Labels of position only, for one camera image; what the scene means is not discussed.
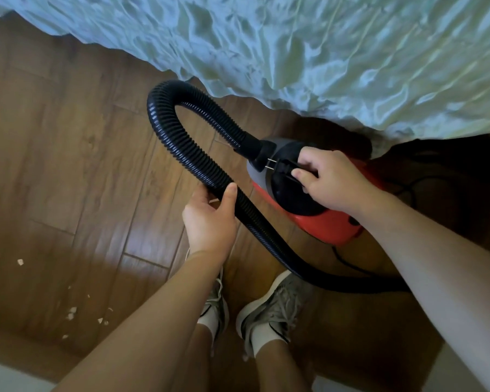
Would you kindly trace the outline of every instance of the gray sneaker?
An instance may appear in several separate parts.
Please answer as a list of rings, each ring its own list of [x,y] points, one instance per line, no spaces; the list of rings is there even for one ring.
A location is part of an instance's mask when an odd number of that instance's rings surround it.
[[[230,319],[229,307],[227,306],[227,302],[222,296],[222,289],[223,289],[222,279],[223,279],[223,268],[219,271],[219,275],[214,281],[214,286],[209,293],[207,301],[203,306],[202,314],[200,315],[200,319],[202,319],[203,316],[205,316],[211,308],[214,308],[216,310],[216,313],[218,314],[218,328],[216,330],[214,340],[216,340],[218,336],[225,331],[225,329],[229,324],[229,319]]]
[[[278,275],[267,294],[244,306],[236,318],[236,331],[245,341],[247,356],[254,357],[251,330],[262,323],[268,323],[276,334],[290,342],[288,332],[295,327],[296,316],[312,290],[312,285],[287,270]]]

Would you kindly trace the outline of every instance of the person's right arm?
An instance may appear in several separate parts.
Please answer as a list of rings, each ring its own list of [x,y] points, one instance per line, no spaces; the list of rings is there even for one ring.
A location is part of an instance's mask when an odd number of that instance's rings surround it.
[[[340,151],[310,147],[296,177],[330,209],[344,211],[377,239],[426,315],[490,391],[490,252],[379,190]]]

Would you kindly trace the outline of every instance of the vacuum cleaner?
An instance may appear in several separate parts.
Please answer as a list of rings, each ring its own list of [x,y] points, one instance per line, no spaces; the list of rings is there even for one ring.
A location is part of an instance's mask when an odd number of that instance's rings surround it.
[[[207,94],[180,80],[164,81],[147,98],[152,129],[170,153],[220,200],[232,179],[185,131],[175,106],[183,106],[207,121],[242,157],[247,171],[265,200],[284,212],[299,228],[334,246],[357,236],[362,226],[349,215],[329,210],[314,201],[290,172],[300,167],[299,152],[308,145],[288,138],[259,140],[242,130]],[[361,165],[352,160],[373,184],[379,185]],[[343,277],[319,270],[285,242],[274,227],[238,188],[235,216],[253,236],[288,270],[307,283],[343,293],[382,293],[409,291],[401,278]]]

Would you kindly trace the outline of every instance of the black corrugated hose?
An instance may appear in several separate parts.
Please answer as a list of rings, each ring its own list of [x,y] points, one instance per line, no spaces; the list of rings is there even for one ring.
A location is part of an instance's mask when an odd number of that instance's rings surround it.
[[[176,116],[176,105],[196,112],[236,152],[248,159],[255,158],[261,148],[260,141],[242,131],[209,96],[190,84],[178,80],[165,81],[149,93],[147,111],[156,135],[171,154],[221,200],[232,179],[189,137]],[[343,293],[410,291],[401,278],[340,277],[314,268],[290,248],[240,189],[235,215],[282,265],[308,283]]]

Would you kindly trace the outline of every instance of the white sock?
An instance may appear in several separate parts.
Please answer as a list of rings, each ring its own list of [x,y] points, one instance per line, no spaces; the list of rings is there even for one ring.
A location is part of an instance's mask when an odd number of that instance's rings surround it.
[[[219,319],[218,319],[218,311],[215,307],[210,306],[209,310],[205,315],[198,319],[198,323],[204,324],[210,330],[210,333],[213,335],[213,343],[216,338],[216,332],[218,331]]]
[[[250,334],[250,342],[252,344],[252,350],[254,351],[254,357],[258,355],[258,352],[263,345],[272,340],[281,340],[286,343],[278,333],[272,330],[272,327],[268,322],[254,326]]]

